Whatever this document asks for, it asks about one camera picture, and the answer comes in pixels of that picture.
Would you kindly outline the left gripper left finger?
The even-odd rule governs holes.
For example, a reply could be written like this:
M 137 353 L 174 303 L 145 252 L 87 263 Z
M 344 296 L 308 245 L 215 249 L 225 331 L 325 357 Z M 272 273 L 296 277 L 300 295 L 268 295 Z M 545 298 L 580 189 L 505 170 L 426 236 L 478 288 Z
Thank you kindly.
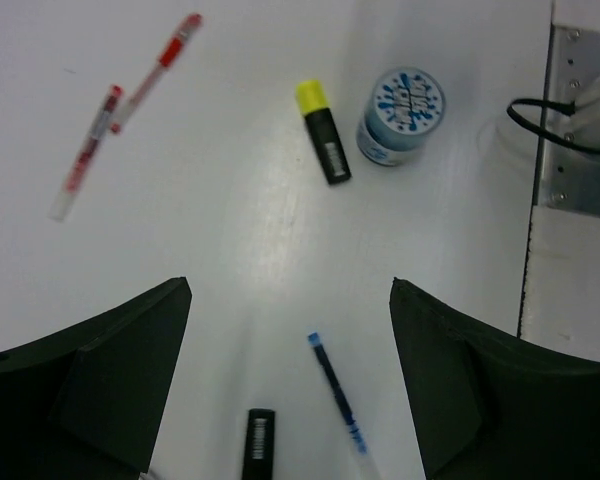
M 0 352 L 0 479 L 137 479 L 148 471 L 191 290 L 169 279 Z

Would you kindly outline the yellow highlighter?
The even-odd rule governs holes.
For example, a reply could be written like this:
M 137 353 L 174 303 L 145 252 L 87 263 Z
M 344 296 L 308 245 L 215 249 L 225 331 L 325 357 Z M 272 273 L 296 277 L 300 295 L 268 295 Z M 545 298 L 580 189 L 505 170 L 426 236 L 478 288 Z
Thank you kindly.
M 315 79 L 301 82 L 295 98 L 327 183 L 349 181 L 351 170 L 321 83 Z

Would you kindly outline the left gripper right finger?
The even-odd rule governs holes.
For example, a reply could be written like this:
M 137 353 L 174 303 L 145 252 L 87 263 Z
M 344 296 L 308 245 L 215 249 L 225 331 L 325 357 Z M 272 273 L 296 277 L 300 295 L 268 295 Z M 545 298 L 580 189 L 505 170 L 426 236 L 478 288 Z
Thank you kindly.
M 390 314 L 429 479 L 600 479 L 600 362 L 395 280 Z

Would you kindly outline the blue tape roll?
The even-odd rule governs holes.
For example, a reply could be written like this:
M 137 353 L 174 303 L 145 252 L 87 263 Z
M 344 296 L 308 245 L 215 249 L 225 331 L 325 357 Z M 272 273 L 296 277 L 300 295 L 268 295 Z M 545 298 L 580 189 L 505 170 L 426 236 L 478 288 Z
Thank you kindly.
M 356 132 L 358 148 L 376 164 L 401 165 L 425 145 L 445 110 L 434 77 L 415 67 L 389 70 L 371 90 Z

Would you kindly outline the blue refill pen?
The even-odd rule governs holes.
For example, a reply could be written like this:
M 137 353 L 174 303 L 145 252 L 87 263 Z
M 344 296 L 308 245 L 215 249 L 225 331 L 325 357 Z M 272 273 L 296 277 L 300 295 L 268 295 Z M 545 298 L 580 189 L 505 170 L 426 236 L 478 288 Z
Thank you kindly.
M 349 437 L 353 444 L 353 450 L 359 462 L 361 476 L 363 479 L 380 479 L 375 461 L 372 457 L 369 445 L 355 419 L 353 410 L 342 389 L 339 379 L 327 355 L 321 337 L 317 332 L 308 335 L 308 342 L 314 352 L 316 360 L 321 367 L 338 411 L 344 421 Z

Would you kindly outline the red gel pen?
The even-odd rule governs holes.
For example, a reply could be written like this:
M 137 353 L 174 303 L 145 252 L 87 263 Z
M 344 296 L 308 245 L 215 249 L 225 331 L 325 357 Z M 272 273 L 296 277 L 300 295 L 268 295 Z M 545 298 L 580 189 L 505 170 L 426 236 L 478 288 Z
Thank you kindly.
M 71 211 L 84 179 L 86 178 L 88 168 L 106 136 L 112 115 L 122 97 L 123 89 L 119 85 L 111 85 L 109 87 L 86 133 L 76 158 L 54 199 L 49 212 L 51 219 L 62 222 Z
M 175 63 L 194 36 L 195 32 L 201 27 L 202 23 L 203 17 L 199 13 L 191 13 L 181 21 L 161 53 L 158 55 L 155 65 L 132 92 L 124 105 L 120 107 L 114 115 L 110 124 L 112 133 L 120 134 L 122 132 L 131 116 L 139 108 L 161 77 Z

